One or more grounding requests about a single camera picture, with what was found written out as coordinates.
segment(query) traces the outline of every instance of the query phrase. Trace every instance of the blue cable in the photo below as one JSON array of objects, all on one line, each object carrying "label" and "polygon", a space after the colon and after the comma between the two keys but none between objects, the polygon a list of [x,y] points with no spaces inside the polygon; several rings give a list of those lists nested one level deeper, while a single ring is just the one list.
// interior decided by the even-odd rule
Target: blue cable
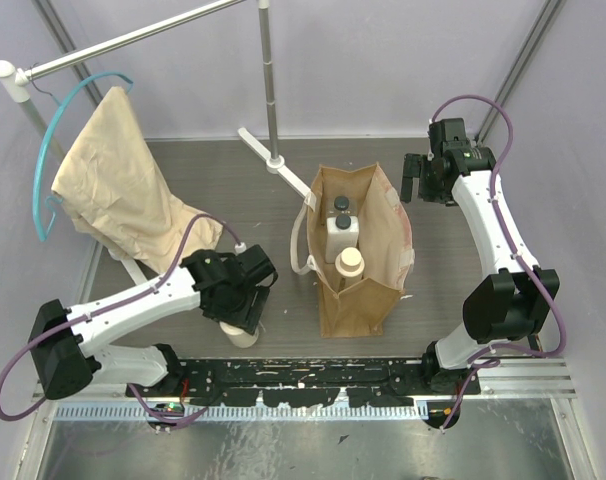
[{"label": "blue cable", "polygon": [[76,96],[77,93],[79,93],[81,91],[81,89],[83,87],[85,87],[88,83],[93,82],[94,80],[96,80],[98,78],[109,77],[109,76],[116,76],[116,77],[122,78],[126,83],[129,84],[129,87],[127,88],[127,92],[129,93],[130,90],[132,90],[132,87],[134,86],[134,82],[132,80],[130,80],[129,77],[125,76],[124,74],[122,74],[120,72],[97,73],[96,75],[92,75],[92,76],[86,78],[81,83],[79,83],[76,87],[74,87],[74,89],[68,94],[68,96],[65,97],[65,100],[63,100],[61,105],[59,105],[59,108],[57,108],[56,112],[54,113],[54,117],[52,118],[50,125],[47,127],[47,130],[45,131],[45,135],[43,135],[43,142],[41,143],[41,149],[39,150],[39,157],[36,162],[36,170],[34,171],[34,187],[32,189],[32,219],[34,220],[34,226],[36,227],[36,233],[39,236],[39,240],[41,240],[42,242],[47,240],[47,237],[50,235],[50,232],[52,231],[52,227],[54,226],[54,221],[56,220],[56,209],[54,208],[54,205],[52,202],[54,202],[56,204],[60,204],[62,202],[61,199],[56,198],[52,195],[48,196],[45,199],[45,202],[44,202],[45,207],[50,212],[52,212],[52,219],[50,220],[50,224],[48,225],[47,230],[46,230],[45,228],[43,228],[43,223],[41,222],[41,208],[40,208],[39,200],[41,198],[41,181],[43,179],[43,168],[45,167],[45,162],[47,159],[47,152],[50,148],[50,142],[52,141],[52,137],[54,136],[54,130],[56,129],[56,126],[58,125],[59,120],[61,119],[61,116],[63,115],[63,112],[65,112],[67,107],[70,105],[70,102],[72,101],[72,99]]}]

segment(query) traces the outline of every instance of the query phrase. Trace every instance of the wall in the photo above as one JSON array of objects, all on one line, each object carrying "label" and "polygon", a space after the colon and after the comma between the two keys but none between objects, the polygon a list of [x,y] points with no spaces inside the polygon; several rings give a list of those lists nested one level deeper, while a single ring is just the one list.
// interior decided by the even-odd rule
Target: wall
[{"label": "wall", "polygon": [[[77,47],[207,3],[53,0]],[[443,101],[494,96],[542,0],[273,0],[272,44],[283,135],[425,136]],[[256,1],[249,0],[88,62],[136,81],[148,137],[265,135]],[[452,107],[478,130],[486,109]]]},{"label": "wall", "polygon": [[[0,59],[26,67],[57,55],[56,46],[29,2],[0,2]],[[75,83],[69,72],[38,82],[41,88],[51,89],[60,97]],[[37,106],[49,119],[55,105],[49,97],[35,95]],[[91,113],[83,95],[76,102],[60,132],[68,146]],[[74,300],[90,246],[89,239],[75,234],[65,218],[58,222],[47,243],[39,242],[30,213],[39,145],[40,138],[0,85],[0,370],[27,341],[42,303],[56,297],[66,303]],[[44,186],[51,184],[56,169],[53,160]],[[4,389],[7,412],[18,413],[28,406],[35,382],[31,360],[21,361]],[[14,473],[30,421],[0,421],[0,480]]]},{"label": "wall", "polygon": [[507,109],[504,190],[531,251],[561,278],[565,357],[606,478],[605,0],[566,3]]}]

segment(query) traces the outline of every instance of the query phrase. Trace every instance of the gray floor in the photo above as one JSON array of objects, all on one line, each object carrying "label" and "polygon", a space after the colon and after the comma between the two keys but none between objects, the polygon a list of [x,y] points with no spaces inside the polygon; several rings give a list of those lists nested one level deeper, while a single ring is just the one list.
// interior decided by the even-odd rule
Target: gray floor
[{"label": "gray floor", "polygon": [[[169,343],[182,357],[419,356],[432,341],[461,321],[463,300],[478,285],[478,253],[458,208],[413,201],[406,206],[412,224],[416,265],[401,300],[380,337],[322,339],[313,274],[290,269],[289,240],[301,199],[240,141],[159,142],[151,146],[170,189],[186,203],[232,224],[249,245],[259,243],[279,270],[262,322],[259,342],[248,350],[232,347],[219,327],[198,311],[182,313],[134,332],[120,343]],[[425,152],[426,141],[408,139],[286,140],[287,164],[311,183],[319,164],[357,169],[379,162],[398,189],[403,156]],[[223,238],[219,250],[230,250]],[[132,286],[123,267],[104,252],[92,298]]]},{"label": "gray floor", "polygon": [[564,480],[548,400],[463,405],[445,435],[420,420],[55,422],[39,479]]}]

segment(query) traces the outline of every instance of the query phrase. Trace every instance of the gray table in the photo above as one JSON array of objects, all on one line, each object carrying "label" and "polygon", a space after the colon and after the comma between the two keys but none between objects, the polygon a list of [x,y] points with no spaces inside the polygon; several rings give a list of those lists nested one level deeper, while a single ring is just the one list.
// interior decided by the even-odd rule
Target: gray table
[{"label": "gray table", "polygon": [[[478,253],[458,208],[414,201],[407,205],[416,250],[414,272],[380,337],[323,339],[319,333],[316,281],[290,269],[289,239],[300,197],[240,141],[157,142],[151,145],[175,195],[234,226],[248,244],[259,243],[279,270],[262,317],[264,330],[248,349],[233,347],[200,311],[158,321],[120,340],[129,346],[171,344],[181,357],[420,356],[432,341],[461,321],[465,298],[481,276]],[[426,141],[408,139],[285,140],[287,164],[311,183],[319,164],[352,170],[379,162],[400,189],[403,155],[424,152]],[[231,250],[225,236],[219,250]],[[120,263],[103,253],[92,298],[132,286]]]}]

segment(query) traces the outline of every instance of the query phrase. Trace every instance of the fabric bag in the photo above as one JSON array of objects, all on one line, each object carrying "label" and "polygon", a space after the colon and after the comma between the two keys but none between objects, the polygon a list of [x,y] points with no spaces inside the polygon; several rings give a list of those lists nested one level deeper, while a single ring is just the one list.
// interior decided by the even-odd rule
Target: fabric bag
[{"label": "fabric bag", "polygon": [[[365,261],[363,279],[335,292],[329,279],[334,264],[325,263],[326,202],[339,195],[355,199],[360,250]],[[298,237],[307,214],[309,256],[298,261]],[[362,337],[383,334],[383,321],[404,293],[403,284],[414,265],[412,229],[399,196],[376,164],[353,172],[321,166],[311,193],[294,222],[290,240],[292,269],[318,276],[321,336]]]},{"label": "fabric bag", "polygon": [[[116,258],[132,257],[157,273],[167,271],[185,227],[201,213],[170,192],[121,87],[111,88],[92,114],[52,192],[78,232],[92,235]],[[196,222],[183,256],[214,248],[221,230],[208,218]]]}]

